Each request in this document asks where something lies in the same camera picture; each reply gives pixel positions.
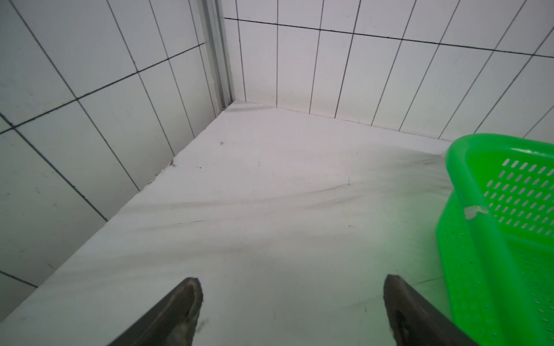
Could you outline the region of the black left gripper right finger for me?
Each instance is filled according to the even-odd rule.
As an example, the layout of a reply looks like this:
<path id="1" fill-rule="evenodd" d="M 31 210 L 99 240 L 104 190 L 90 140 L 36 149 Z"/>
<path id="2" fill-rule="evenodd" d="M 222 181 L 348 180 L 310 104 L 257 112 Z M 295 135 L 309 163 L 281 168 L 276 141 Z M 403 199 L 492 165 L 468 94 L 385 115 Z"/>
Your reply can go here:
<path id="1" fill-rule="evenodd" d="M 383 298 L 397 345 L 476 345 L 399 275 L 388 275 Z"/>

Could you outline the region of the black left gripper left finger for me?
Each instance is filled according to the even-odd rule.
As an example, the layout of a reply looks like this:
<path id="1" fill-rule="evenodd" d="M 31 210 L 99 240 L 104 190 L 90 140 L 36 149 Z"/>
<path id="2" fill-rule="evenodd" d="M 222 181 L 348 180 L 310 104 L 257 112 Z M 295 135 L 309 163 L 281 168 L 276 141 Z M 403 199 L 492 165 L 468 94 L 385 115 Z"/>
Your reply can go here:
<path id="1" fill-rule="evenodd" d="M 191 345 L 203 291 L 197 278 L 186 278 L 111 345 Z"/>

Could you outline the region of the green plastic basket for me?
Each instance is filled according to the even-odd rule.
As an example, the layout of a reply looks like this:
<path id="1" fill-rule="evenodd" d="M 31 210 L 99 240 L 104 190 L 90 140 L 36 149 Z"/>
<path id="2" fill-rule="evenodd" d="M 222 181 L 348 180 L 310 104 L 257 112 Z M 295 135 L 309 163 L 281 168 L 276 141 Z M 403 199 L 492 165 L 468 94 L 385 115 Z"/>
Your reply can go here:
<path id="1" fill-rule="evenodd" d="M 480 345 L 553 344 L 553 145 L 457 139 L 437 243 L 453 322 Z"/>

